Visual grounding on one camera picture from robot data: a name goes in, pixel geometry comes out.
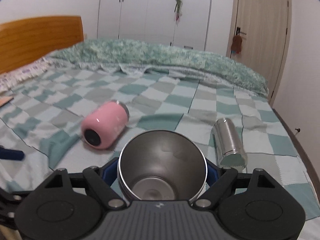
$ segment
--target blue object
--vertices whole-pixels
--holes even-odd
[[[114,183],[114,181],[117,178],[117,167],[118,167],[118,160],[116,160],[110,166],[104,169],[102,173],[103,181],[109,186],[111,186],[112,183]]]
[[[9,150],[2,146],[0,147],[0,159],[2,160],[22,161],[24,156],[23,151]]]
[[[218,172],[218,167],[213,166],[211,162],[209,162],[206,158],[207,161],[207,167],[208,167],[208,174],[207,174],[207,184],[209,187],[211,187],[218,179],[219,179],[219,172]]]

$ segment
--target pink cup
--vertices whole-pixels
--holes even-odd
[[[117,139],[129,120],[129,110],[119,101],[108,101],[81,123],[85,141],[96,149],[107,149]]]

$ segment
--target brown plush toy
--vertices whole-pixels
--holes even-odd
[[[239,54],[242,48],[242,37],[240,35],[235,35],[232,39],[231,51]]]

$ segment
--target bed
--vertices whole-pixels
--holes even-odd
[[[0,88],[14,95],[0,108],[0,145],[26,154],[22,162],[0,160],[1,188],[33,190],[57,168],[102,166],[130,138],[151,129],[187,136],[216,163],[212,126],[228,117],[248,153],[244,172],[265,169],[303,206],[307,221],[299,239],[320,235],[307,169],[268,104],[266,80],[251,69],[209,52],[83,41],[81,19],[74,16],[0,25],[0,44]],[[127,105],[129,123],[111,148],[94,150],[82,141],[81,120],[111,99]],[[117,182],[112,188],[121,193]]]

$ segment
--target wooden board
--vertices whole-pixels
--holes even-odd
[[[83,40],[80,16],[47,16],[0,24],[0,73]]]

